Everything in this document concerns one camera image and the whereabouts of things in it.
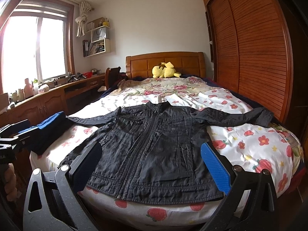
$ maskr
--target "finger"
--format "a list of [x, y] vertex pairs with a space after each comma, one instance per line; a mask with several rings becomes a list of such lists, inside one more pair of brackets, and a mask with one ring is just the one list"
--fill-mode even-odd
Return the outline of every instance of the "finger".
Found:
[[11, 180], [12, 176], [15, 174], [15, 169], [12, 163], [9, 163], [9, 168], [4, 172], [4, 178], [8, 182]]
[[16, 175], [14, 174], [9, 182], [4, 185], [4, 190], [7, 194], [16, 188]]
[[14, 190], [7, 195], [7, 200], [14, 201], [16, 200], [16, 198], [17, 198], [17, 188], [14, 188]]

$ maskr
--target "mattress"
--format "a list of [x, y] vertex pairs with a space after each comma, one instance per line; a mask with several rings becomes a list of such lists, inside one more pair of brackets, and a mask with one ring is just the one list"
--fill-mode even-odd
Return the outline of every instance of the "mattress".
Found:
[[[148, 101], [168, 101], [171, 105], [189, 106], [197, 110], [211, 107], [231, 114], [251, 110], [249, 105], [228, 90], [208, 86], [197, 77], [156, 78], [141, 82], [123, 80], [117, 90], [71, 116], [90, 118], [105, 115], [118, 107], [140, 105]], [[43, 155], [31, 152], [32, 168], [39, 167], [43, 172], [57, 170], [65, 156], [96, 130], [94, 126], [72, 126]], [[278, 197], [287, 190], [303, 159], [298, 139], [279, 125], [272, 124], [269, 128], [251, 124], [237, 127], [208, 126], [207, 131], [214, 147], [233, 165], [238, 164], [251, 172], [267, 168], [271, 172]], [[84, 204], [97, 214], [140, 230], [188, 229], [191, 225], [206, 222], [220, 204], [220, 201], [212, 201], [188, 205], [145, 205], [115, 199], [88, 186], [78, 194]], [[248, 192], [245, 192], [237, 213], [243, 210], [247, 197]]]

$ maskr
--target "jacket zipper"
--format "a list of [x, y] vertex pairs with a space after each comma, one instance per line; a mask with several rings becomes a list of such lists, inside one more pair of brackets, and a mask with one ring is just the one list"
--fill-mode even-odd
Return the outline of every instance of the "jacket zipper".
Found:
[[[157, 109], [154, 111], [154, 113], [155, 113], [155, 118], [152, 120], [152, 122], [151, 122], [151, 124], [149, 125], [149, 127], [148, 127], [148, 129], [147, 129], [147, 131], [146, 131], [146, 134], [145, 134], [145, 136], [148, 136], [148, 138], [144, 139], [144, 140], [147, 140], [147, 142], [148, 142], [148, 140], [150, 139], [149, 132], [150, 132], [150, 130], [151, 130], [151, 127], [152, 127], [153, 125], [155, 125], [155, 124], [156, 124], [156, 121], [157, 121], [157, 115], [156, 115], [156, 114], [157, 114], [157, 111], [158, 111], [158, 107], [157, 107]], [[139, 147], [137, 148], [138, 151], [136, 152], [136, 154], [135, 154], [133, 160], [130, 162], [130, 165], [129, 165], [128, 170], [127, 170], [127, 172], [126, 172], [126, 175], [125, 175], [125, 177], [124, 177], [124, 181], [123, 181], [123, 183], [122, 183], [122, 185], [121, 185], [121, 187], [120, 187], [120, 190], [119, 190], [119, 193], [118, 193], [117, 198], [121, 198], [121, 197], [122, 197], [122, 193], [123, 193], [123, 190], [124, 190], [125, 185], [126, 185], [126, 183], [127, 183], [128, 177], [129, 177], [129, 175], [130, 175], [131, 168], [133, 167], [133, 164], [135, 163], [136, 158], [137, 158], [137, 156], [138, 156], [137, 154], [139, 153], [139, 151], [140, 151], [141, 147], [144, 145], [144, 143], [145, 143], [145, 141], [143, 141], [143, 142], [140, 143]]]

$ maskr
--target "window pane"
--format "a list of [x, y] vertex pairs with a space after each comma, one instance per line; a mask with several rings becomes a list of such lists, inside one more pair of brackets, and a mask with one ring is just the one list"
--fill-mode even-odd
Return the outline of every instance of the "window pane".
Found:
[[24, 88], [25, 79], [33, 81], [36, 71], [37, 17], [11, 17], [3, 38], [3, 91]]
[[61, 20], [43, 18], [40, 35], [42, 79], [65, 74], [64, 36]]

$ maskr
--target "stuffed animal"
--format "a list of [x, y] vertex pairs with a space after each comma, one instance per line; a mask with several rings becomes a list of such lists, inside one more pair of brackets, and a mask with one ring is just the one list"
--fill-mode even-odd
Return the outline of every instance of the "stuffed animal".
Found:
[[174, 66], [171, 62], [162, 62], [159, 66], [154, 66], [152, 69], [153, 78], [163, 78], [163, 77], [180, 77], [181, 73], [175, 71]]

